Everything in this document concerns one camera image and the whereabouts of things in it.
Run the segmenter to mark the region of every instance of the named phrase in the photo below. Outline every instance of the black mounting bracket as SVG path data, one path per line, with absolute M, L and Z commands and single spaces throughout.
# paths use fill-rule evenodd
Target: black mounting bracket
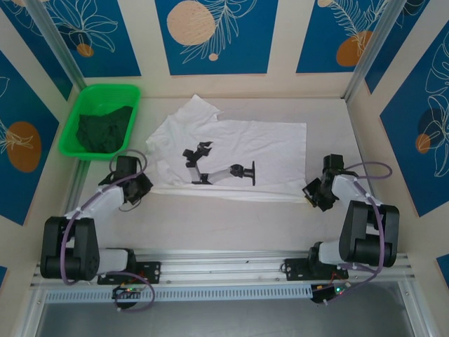
M 309 250 L 307 258 L 287 258 L 284 260 L 287 281 L 331 280 L 333 275 L 339 279 L 348 279 L 347 270 L 337 269 L 336 265 L 327 265 L 318 260 L 319 245 L 317 242 Z
M 161 275 L 161 263 L 156 261 L 137 262 L 135 254 L 131 249 L 128 251 L 128 263 L 124 272 L 132 272 L 148 280 L 150 284 L 159 284 Z M 129 283 L 133 280 L 132 277 L 123 275 L 100 275 L 98 277 L 99 285 L 120 285 L 122 283 Z M 134 279 L 133 284 L 144 284 L 139 279 Z
M 128 177 L 138 172 L 138 166 L 142 168 L 140 160 L 131 156 L 118 156 L 114 172 L 109 173 L 98 185 L 109 185 L 120 179 Z M 123 188 L 124 201 L 135 205 L 143 198 L 153 187 L 151 181 L 144 173 L 137 177 L 123 181 L 119 184 Z
M 244 168 L 240 164 L 235 164 L 231 166 L 231 174 L 234 177 L 238 178 L 251 178 L 253 179 L 253 186 L 255 186 L 255 163 L 253 161 L 253 164 L 251 165 L 251 168 Z

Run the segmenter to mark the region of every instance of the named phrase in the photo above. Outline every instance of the white table surface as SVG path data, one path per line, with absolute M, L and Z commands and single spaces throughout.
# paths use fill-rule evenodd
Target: white table surface
M 142 99 L 128 148 L 145 151 L 145 140 L 188 99 Z M 343 154 L 345 164 L 361 157 L 346 104 L 340 99 L 207 99 L 225 111 L 221 119 L 307 123 L 306 180 L 321 175 L 323 158 Z M 80 202 L 109 173 L 92 161 Z M 346 210 L 336 202 L 321 212 L 310 204 L 259 203 L 149 193 L 129 213 L 115 211 L 97 226 L 101 247 L 130 249 L 307 250 L 340 237 Z

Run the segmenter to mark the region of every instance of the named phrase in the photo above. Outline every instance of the metal profile bar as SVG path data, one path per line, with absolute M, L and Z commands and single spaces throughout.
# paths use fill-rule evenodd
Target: metal profile bar
M 65 206 L 65 213 L 72 211 L 78 206 L 81 192 L 83 191 L 84 182 L 91 162 L 86 160 L 78 160 L 76 164 L 75 175 L 69 189 L 69 197 Z
M 24 315 L 20 318 L 20 323 L 14 333 L 15 337 L 35 337 L 46 298 L 46 290 L 29 291 L 28 306 Z
M 437 328 L 416 280 L 398 282 L 404 305 L 415 336 L 437 336 Z
M 256 284 L 292 284 L 286 280 L 280 266 L 286 258 L 307 257 L 306 252 L 290 252 L 281 256 L 279 252 L 247 252 L 220 253 L 208 258 L 207 253 L 194 254 L 192 258 L 180 258 L 178 255 L 154 259 L 154 256 L 137 256 L 138 260 L 158 260 L 162 263 L 160 283 L 155 287 L 164 286 L 236 286 Z M 361 282 L 370 274 L 359 270 L 349 271 L 350 282 Z M 398 254 L 396 264 L 383 269 L 376 278 L 376 282 L 402 281 L 404 278 L 413 279 L 414 273 L 407 259 L 407 255 Z M 328 280 L 295 282 L 295 284 L 320 284 Z M 32 280 L 32 287 L 45 289 L 66 289 L 58 279 L 43 279 L 36 269 Z M 79 282 L 78 288 L 98 288 L 96 281 Z
M 388 37 L 394 23 L 396 22 L 397 17 L 401 14 L 404 5 L 407 0 L 396 0 L 389 1 L 387 7 L 385 8 L 385 12 L 382 14 L 379 22 L 374 29 L 374 34 L 372 35 L 368 45 L 366 46 L 360 60 L 354 69 L 351 79 L 349 80 L 348 87 L 346 88 L 343 98 L 349 103 L 351 97 L 354 96 L 358 86 L 365 79 L 368 70 L 373 64 L 374 60 L 377 57 L 382 45 Z
M 45 9 L 43 2 L 39 0 L 23 0 L 29 15 L 42 33 L 42 36 L 55 54 L 70 81 L 81 91 L 86 87 L 83 74 L 73 59 L 70 50 L 66 46 L 59 31 Z
M 155 288 L 156 302 L 184 302 L 207 300 L 271 300 L 312 298 L 308 284 L 282 284 L 274 286 L 198 286 Z M 110 289 L 72 289 L 49 291 L 46 304 L 53 303 L 112 303 Z M 139 296 L 131 296 L 121 302 L 148 302 L 152 299 L 149 289 Z

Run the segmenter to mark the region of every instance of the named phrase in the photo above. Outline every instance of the green basket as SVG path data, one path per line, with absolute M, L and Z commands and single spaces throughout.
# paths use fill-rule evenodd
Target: green basket
M 140 90 L 137 86 L 128 84 L 93 84 L 80 92 L 72 113 L 65 124 L 59 141 L 59 150 L 68 157 L 78 157 L 82 160 L 110 160 L 117 152 L 128 146 L 134 121 L 138 113 Z M 124 105 L 133 107 L 126 129 L 125 139 L 120 150 L 112 153 L 87 152 L 76 138 L 79 115 L 88 114 L 102 116 L 117 110 Z

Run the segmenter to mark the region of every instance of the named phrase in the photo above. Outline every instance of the wall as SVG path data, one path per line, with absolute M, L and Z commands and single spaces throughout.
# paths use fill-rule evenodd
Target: wall
M 399 207 L 399 248 L 408 253 L 442 336 L 449 336 L 449 289 L 438 269 L 436 258 L 449 253 L 449 204 L 418 217 L 380 114 L 447 23 L 448 11 L 449 3 L 446 0 L 431 0 L 373 94 L 370 95 L 363 84 L 349 102 L 351 120 L 363 159 L 383 161 L 394 170 L 392 178 L 375 181 L 373 187 L 382 201 Z M 398 113 L 404 113 L 406 118 L 407 113 L 412 112 L 399 110 Z M 382 174 L 375 168 L 369 171 Z
M 63 157 L 55 145 L 76 93 L 66 102 L 2 11 L 0 31 L 1 52 L 60 122 L 25 224 L 21 226 L 0 216 L 0 265 L 8 268 L 0 293 L 0 336 L 9 336 L 39 260 L 43 225 L 49 216 L 63 211 L 74 172 L 74 160 Z M 8 196 L 0 198 L 6 202 Z
M 172 77 L 154 0 L 135 1 L 132 6 L 126 0 L 119 0 L 142 77 L 90 78 L 87 82 L 136 84 L 145 97 L 189 97 L 193 93 L 217 98 L 340 97 L 351 72 L 296 74 L 315 3 L 316 0 L 279 0 L 267 74 Z

